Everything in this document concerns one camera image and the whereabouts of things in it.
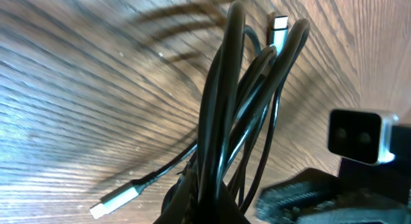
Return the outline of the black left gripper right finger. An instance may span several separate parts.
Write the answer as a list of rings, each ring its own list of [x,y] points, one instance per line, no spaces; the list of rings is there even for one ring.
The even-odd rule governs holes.
[[[347,187],[313,168],[264,188],[255,210],[255,216],[268,223],[410,224],[406,205],[367,188]]]

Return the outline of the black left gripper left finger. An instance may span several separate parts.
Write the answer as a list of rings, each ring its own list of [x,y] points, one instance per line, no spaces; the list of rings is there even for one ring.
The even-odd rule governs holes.
[[[191,210],[191,201],[197,203],[197,171],[189,169],[182,177],[179,188],[164,212],[155,220],[154,224],[184,223]]]

